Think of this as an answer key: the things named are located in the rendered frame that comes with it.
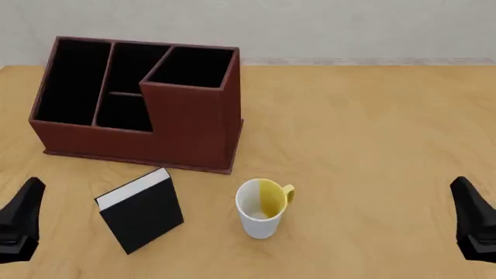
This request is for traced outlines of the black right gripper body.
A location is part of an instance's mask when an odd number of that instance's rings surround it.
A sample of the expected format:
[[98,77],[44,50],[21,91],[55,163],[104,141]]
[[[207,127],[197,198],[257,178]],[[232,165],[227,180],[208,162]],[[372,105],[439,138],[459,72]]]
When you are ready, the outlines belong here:
[[496,261],[496,244],[484,245],[468,235],[457,241],[457,245],[465,260]]

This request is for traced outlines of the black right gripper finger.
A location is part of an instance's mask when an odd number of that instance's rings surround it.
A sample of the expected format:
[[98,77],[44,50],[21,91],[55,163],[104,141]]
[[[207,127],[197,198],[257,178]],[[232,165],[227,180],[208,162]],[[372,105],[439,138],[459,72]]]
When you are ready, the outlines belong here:
[[455,178],[450,190],[456,209],[456,238],[473,236],[476,240],[496,240],[496,209],[464,176]]

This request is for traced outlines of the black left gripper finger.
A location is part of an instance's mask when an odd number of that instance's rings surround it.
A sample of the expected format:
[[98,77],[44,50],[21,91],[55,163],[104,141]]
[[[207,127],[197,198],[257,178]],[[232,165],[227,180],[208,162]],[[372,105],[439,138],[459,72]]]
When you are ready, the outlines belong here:
[[46,185],[29,178],[6,206],[0,209],[0,235],[14,234],[40,239],[40,206]]

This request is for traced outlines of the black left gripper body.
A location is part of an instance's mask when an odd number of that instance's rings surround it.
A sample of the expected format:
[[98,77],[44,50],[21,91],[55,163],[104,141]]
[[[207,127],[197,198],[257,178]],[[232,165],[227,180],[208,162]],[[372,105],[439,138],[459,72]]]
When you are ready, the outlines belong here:
[[30,236],[15,233],[0,234],[0,262],[27,262],[38,246]]

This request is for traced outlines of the black book with white pages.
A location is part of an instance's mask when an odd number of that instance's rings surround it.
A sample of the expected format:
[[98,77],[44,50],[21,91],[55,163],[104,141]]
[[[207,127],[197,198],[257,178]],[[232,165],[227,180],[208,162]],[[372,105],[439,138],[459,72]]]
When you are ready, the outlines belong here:
[[163,167],[98,196],[95,202],[128,255],[184,222],[174,183]]

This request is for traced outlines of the red-brown desk caddy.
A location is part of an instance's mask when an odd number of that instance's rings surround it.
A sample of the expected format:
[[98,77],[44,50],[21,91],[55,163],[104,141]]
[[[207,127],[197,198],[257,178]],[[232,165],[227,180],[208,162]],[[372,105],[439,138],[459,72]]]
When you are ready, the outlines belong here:
[[29,124],[50,155],[229,174],[240,50],[58,36]]

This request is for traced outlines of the white and yellow mug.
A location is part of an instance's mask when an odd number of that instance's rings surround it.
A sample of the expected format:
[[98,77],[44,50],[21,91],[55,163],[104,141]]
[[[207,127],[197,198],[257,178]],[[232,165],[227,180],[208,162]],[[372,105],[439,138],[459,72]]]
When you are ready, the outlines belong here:
[[246,234],[254,239],[267,239],[275,234],[294,192],[294,185],[281,186],[266,178],[243,183],[236,192],[235,202]]

